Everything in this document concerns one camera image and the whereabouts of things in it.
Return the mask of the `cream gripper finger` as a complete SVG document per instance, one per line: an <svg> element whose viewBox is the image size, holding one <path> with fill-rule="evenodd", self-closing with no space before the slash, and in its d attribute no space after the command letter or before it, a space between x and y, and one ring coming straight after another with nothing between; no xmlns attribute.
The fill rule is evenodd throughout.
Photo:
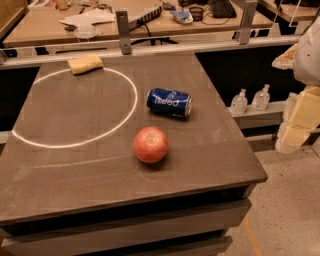
<svg viewBox="0 0 320 256"><path fill-rule="evenodd" d="M308 131L291 127L287 121L283 121L277 133L275 148L282 154L293 153L302 146L309 136Z"/></svg>
<svg viewBox="0 0 320 256"><path fill-rule="evenodd" d="M307 86L299 94L290 93L283 118L293 128L315 130L320 125L320 87Z"/></svg>

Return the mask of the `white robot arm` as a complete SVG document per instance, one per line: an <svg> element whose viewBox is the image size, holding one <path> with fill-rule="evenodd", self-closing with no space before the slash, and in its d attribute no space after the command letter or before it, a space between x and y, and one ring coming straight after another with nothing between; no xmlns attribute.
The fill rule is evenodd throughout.
<svg viewBox="0 0 320 256"><path fill-rule="evenodd" d="M292 69L294 78L306 85L299 94L289 94L275 143L278 152L293 153L320 125L320 17L272 66Z"/></svg>

